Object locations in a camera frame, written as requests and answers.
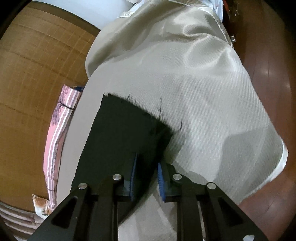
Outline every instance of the beige cloth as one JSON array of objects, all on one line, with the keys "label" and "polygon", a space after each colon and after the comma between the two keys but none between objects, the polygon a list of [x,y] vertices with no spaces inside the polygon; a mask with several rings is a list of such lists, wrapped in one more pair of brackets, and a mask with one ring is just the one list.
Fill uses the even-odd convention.
[{"label": "beige cloth", "polygon": [[[102,29],[86,59],[89,81],[62,155],[58,202],[71,182],[104,93],[161,118],[174,136],[167,162],[216,182],[236,203],[284,168],[287,151],[221,21],[198,1],[151,0]],[[156,181],[119,227],[119,240],[175,240],[176,208]]]}]

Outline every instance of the orange and white fabric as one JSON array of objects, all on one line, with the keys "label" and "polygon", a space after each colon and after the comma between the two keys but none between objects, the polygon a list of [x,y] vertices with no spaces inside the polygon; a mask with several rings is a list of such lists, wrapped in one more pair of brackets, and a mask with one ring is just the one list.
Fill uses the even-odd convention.
[{"label": "orange and white fabric", "polygon": [[58,104],[52,114],[44,151],[43,172],[49,195],[49,205],[54,209],[57,204],[57,180],[66,129],[82,92],[64,85]]}]

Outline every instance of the wooden surface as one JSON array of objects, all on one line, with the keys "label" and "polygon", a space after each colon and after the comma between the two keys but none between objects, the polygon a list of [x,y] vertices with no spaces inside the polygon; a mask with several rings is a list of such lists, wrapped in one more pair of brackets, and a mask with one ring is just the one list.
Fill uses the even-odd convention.
[{"label": "wooden surface", "polygon": [[296,213],[296,45],[284,22],[264,1],[239,3],[234,47],[289,151],[284,171],[240,207],[275,241]]},{"label": "wooden surface", "polygon": [[47,197],[44,146],[63,84],[85,85],[95,37],[47,12],[25,7],[0,40],[0,200],[34,210]]}]

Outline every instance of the white wall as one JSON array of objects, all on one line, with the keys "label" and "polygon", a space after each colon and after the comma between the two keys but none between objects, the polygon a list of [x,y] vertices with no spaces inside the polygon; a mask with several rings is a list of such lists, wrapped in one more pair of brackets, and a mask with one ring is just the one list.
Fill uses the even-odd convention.
[{"label": "white wall", "polygon": [[133,5],[126,0],[35,0],[65,9],[102,29]]}]

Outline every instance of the silver rivet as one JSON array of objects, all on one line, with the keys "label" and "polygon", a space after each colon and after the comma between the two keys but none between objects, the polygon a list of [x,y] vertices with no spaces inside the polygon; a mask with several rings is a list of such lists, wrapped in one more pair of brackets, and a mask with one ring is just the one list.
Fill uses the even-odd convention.
[{"label": "silver rivet", "polygon": [[78,188],[81,189],[81,190],[86,189],[86,187],[87,187],[87,184],[86,183],[80,183],[78,185]]},{"label": "silver rivet", "polygon": [[179,173],[176,173],[173,175],[173,179],[175,180],[180,180],[182,178],[182,176]]},{"label": "silver rivet", "polygon": [[207,187],[208,187],[208,189],[215,189],[216,185],[215,185],[215,183],[208,183]]},{"label": "silver rivet", "polygon": [[120,174],[114,174],[114,175],[113,175],[113,179],[114,179],[115,181],[118,181],[118,180],[121,179],[121,175],[120,175]]}]

